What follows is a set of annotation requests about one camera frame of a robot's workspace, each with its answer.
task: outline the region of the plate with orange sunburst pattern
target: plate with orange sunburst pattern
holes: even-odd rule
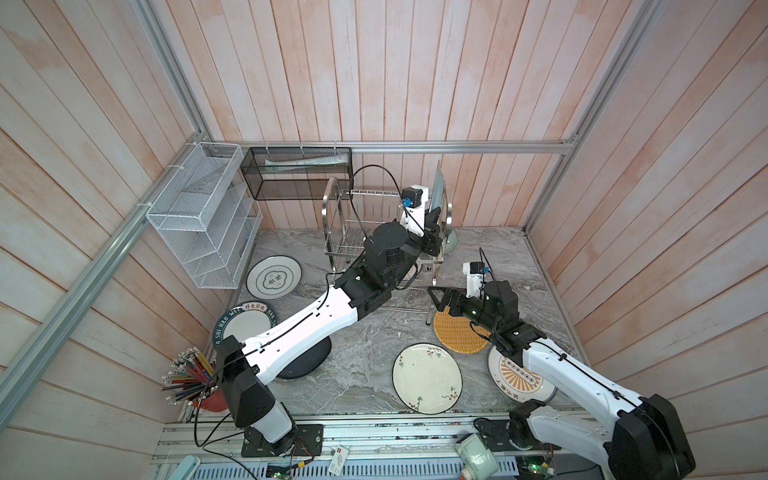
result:
[[[498,389],[516,402],[548,402],[558,391],[551,382],[502,356],[496,347],[488,352],[488,371]]]

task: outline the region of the black mesh basket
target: black mesh basket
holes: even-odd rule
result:
[[[334,147],[251,147],[240,167],[256,200],[322,200],[328,179],[349,188],[352,150]]]

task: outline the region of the red pencil cup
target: red pencil cup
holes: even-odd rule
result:
[[[221,395],[221,390],[216,390],[210,396],[206,397],[201,403],[200,408],[206,409],[208,412],[223,412],[227,409],[227,403],[224,401],[224,396]]]

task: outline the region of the robotic arm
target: robotic arm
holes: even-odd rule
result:
[[[331,333],[379,308],[422,253],[437,255],[442,242],[438,208],[427,212],[426,187],[402,191],[399,222],[380,225],[363,253],[320,298],[280,325],[217,346],[217,377],[236,426],[253,426],[275,451],[287,450],[296,428],[266,386],[289,363]],[[562,389],[599,422],[576,419],[536,400],[510,412],[510,441],[520,449],[553,443],[581,455],[620,480],[678,480],[695,467],[674,407],[660,396],[645,399],[569,356],[547,336],[520,320],[518,298],[508,281],[486,283],[483,262],[464,265],[466,290],[429,287],[438,311],[465,316],[491,332],[498,351]]]

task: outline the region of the round rattan coaster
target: round rattan coaster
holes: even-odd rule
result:
[[[449,308],[445,311],[437,312],[432,321],[432,328],[438,340],[445,345],[445,348],[453,350],[456,353],[477,353],[488,345],[488,340],[480,338],[480,335],[489,336],[491,333],[480,326],[476,326],[477,333],[472,331],[469,326],[469,319],[463,316],[450,316]]]

